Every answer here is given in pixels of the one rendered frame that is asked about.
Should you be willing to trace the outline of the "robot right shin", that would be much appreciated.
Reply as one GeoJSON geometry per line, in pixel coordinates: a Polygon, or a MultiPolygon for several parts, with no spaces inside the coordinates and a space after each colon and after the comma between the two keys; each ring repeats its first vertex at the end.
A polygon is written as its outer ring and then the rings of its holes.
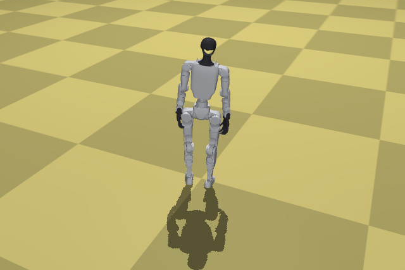
{"type": "Polygon", "coordinates": [[[210,181],[213,179],[213,169],[216,164],[216,156],[217,156],[217,147],[214,146],[212,156],[206,156],[206,167],[208,170],[207,180],[210,181]]]}

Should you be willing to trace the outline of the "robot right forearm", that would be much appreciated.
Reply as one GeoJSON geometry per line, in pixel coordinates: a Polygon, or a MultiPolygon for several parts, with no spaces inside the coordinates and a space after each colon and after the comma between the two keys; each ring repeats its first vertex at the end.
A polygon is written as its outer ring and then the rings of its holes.
{"type": "Polygon", "coordinates": [[[226,117],[227,113],[230,113],[230,89],[228,90],[228,97],[222,98],[222,103],[223,116],[226,117]]]}

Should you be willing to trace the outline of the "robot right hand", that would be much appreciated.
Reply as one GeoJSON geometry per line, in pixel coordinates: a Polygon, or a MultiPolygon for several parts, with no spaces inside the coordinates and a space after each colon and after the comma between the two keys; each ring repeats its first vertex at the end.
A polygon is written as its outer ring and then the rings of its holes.
{"type": "Polygon", "coordinates": [[[220,126],[223,125],[223,127],[219,131],[219,132],[222,131],[220,134],[225,135],[226,133],[228,133],[229,119],[230,119],[230,113],[227,113],[226,117],[223,116],[223,122],[220,124],[220,126]]]}

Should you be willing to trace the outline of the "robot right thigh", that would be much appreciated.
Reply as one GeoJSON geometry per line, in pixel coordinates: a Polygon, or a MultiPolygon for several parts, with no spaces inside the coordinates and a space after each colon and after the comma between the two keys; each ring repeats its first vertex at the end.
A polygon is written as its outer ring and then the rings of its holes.
{"type": "Polygon", "coordinates": [[[212,156],[214,146],[217,147],[219,131],[221,129],[221,113],[219,111],[209,111],[209,144],[206,146],[206,154],[212,156]]]}

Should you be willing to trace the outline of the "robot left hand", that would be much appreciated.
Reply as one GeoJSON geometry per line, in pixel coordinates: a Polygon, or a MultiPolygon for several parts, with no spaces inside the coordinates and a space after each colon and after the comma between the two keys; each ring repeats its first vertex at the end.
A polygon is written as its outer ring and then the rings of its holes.
{"type": "Polygon", "coordinates": [[[181,117],[180,117],[180,115],[182,114],[182,109],[178,108],[176,114],[177,114],[178,126],[180,128],[184,128],[184,126],[182,126],[182,123],[180,122],[180,120],[182,120],[181,117]]]}

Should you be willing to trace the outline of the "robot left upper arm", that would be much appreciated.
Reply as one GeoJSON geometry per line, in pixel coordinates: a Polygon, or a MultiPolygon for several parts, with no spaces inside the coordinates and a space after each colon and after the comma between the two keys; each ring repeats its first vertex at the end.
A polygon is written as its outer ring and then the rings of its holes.
{"type": "Polygon", "coordinates": [[[190,75],[190,70],[192,68],[194,61],[185,61],[182,65],[182,72],[181,72],[181,92],[186,92],[189,90],[189,75],[190,75]]]}

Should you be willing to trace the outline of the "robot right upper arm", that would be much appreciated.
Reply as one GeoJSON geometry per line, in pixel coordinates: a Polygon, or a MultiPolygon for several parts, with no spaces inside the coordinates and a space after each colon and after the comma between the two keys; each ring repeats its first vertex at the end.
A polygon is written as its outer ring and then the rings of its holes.
{"type": "Polygon", "coordinates": [[[228,97],[229,83],[230,83],[230,71],[227,66],[218,65],[218,73],[221,76],[221,89],[220,96],[228,97]]]}

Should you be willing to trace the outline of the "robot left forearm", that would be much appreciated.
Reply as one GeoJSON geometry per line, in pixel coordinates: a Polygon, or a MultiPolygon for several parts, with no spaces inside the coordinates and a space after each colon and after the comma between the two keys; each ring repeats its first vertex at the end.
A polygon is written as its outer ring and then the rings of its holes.
{"type": "Polygon", "coordinates": [[[177,95],[178,95],[178,98],[177,98],[176,112],[177,112],[178,108],[181,108],[183,111],[186,93],[181,92],[181,84],[178,85],[178,94],[177,95]]]}

